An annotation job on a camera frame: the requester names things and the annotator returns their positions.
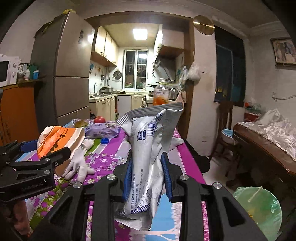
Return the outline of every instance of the blue bottle cap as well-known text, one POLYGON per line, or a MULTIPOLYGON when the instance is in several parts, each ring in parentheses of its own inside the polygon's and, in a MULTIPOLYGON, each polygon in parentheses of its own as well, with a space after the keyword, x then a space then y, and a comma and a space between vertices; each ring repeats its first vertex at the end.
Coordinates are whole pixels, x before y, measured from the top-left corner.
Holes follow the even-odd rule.
POLYGON ((106 144, 108 144, 108 143, 109 143, 109 139, 108 139, 108 138, 103 138, 103 139, 101 139, 101 144, 106 145, 106 144))

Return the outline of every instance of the gold cymbal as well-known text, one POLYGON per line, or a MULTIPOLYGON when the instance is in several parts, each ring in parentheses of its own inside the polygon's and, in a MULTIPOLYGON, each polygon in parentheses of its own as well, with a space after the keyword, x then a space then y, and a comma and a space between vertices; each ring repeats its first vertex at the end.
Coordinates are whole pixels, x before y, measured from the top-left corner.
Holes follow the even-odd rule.
POLYGON ((215 30, 213 22, 205 16, 198 15, 193 19, 194 27, 205 35, 212 35, 215 30))

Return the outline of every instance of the wooden door frame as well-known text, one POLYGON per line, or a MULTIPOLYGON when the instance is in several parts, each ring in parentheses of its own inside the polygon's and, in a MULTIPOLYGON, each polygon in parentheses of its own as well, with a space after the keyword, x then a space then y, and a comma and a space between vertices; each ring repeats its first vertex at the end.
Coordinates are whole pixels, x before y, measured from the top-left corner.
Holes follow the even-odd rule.
MULTIPOLYGON (((98 15, 87 18, 86 21, 95 28, 96 32, 99 26, 119 23, 162 24, 165 29, 184 32, 184 64, 187 69, 190 68, 194 60, 194 26, 192 18, 163 12, 131 11, 98 15)), ((188 134, 193 98, 193 81, 187 80, 185 90, 187 103, 184 105, 184 111, 177 125, 178 132, 183 139, 187 139, 188 134)))

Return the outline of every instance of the kitchen window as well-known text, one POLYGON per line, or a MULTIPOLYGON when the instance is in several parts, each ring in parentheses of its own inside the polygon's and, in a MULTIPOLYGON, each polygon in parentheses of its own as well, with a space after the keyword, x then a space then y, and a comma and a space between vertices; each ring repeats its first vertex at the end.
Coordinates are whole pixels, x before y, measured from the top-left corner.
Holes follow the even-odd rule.
POLYGON ((123 88, 144 89, 148 50, 125 50, 123 61, 123 88))
POLYGON ((244 42, 215 26, 217 77, 215 102, 233 101, 242 107, 246 91, 246 60, 244 42))

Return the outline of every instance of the trash can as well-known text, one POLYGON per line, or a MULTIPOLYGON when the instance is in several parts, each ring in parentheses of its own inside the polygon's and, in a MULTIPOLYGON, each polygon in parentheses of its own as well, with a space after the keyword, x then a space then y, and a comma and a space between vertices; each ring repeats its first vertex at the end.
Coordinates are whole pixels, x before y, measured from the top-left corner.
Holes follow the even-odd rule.
POLYGON ((268 241, 275 241, 282 220, 278 199, 271 192, 259 187, 238 188, 233 196, 259 226, 268 241))

